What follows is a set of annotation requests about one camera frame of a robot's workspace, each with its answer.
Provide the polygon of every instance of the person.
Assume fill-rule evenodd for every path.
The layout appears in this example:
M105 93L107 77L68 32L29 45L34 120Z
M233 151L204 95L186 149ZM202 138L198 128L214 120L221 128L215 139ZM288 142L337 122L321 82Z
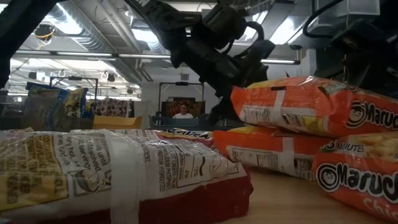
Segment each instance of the person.
M180 112L174 115L173 118L193 118L192 114L188 113L188 107L186 105L181 105Z

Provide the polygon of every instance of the table surface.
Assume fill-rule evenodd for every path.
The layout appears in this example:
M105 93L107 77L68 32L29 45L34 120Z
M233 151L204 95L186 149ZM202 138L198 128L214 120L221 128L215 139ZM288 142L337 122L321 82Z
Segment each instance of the table surface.
M387 223L327 197L316 182L254 169L251 179L248 215L220 224Z

